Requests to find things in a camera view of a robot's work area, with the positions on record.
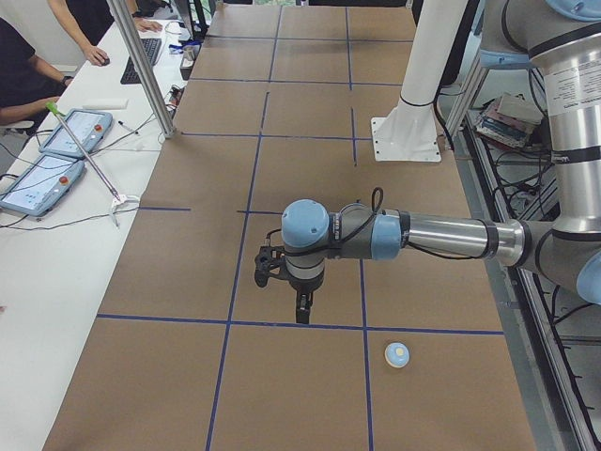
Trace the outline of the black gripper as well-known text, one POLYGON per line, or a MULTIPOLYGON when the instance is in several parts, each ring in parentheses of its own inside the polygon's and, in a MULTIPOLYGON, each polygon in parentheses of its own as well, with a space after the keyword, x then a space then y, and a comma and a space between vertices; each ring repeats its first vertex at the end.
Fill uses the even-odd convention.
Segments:
POLYGON ((323 283, 323 277, 299 279, 292 277, 289 284, 297 291, 296 296, 296 322, 309 324, 311 314, 311 292, 318 290, 323 283))

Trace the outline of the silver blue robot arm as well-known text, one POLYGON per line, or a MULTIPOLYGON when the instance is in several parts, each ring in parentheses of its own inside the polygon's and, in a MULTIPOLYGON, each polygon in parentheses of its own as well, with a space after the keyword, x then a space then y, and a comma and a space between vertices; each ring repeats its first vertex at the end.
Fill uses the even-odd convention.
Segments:
POLYGON ((490 1, 486 66, 528 61, 543 72, 560 213, 551 222, 496 224, 370 206, 336 213, 310 199, 282 216, 281 245, 255 260, 254 280, 286 280, 296 320, 307 323, 328 258, 384 260, 405 247, 447 259, 494 258, 600 301, 600 5, 596 1, 490 1))

